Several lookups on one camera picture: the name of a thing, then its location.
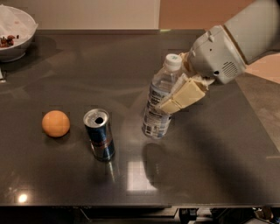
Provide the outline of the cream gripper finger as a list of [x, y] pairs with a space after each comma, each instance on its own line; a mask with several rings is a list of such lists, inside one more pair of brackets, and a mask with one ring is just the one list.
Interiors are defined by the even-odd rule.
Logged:
[[183, 73], [171, 92], [157, 104], [157, 109], [166, 114], [174, 114], [202, 99], [208, 90], [208, 84], [200, 76], [188, 77]]
[[194, 71], [192, 70], [192, 67], [190, 66], [188, 61], [189, 53], [182, 52], [179, 56], [182, 59], [182, 64], [181, 64], [182, 72], [185, 73], [188, 77], [194, 76]]

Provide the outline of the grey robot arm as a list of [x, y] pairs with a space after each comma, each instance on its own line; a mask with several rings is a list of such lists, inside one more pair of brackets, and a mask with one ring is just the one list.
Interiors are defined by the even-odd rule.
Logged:
[[197, 38], [183, 55], [183, 74], [157, 109], [173, 114], [202, 99], [208, 86], [227, 84], [246, 66], [279, 50], [279, 0], [255, 0]]

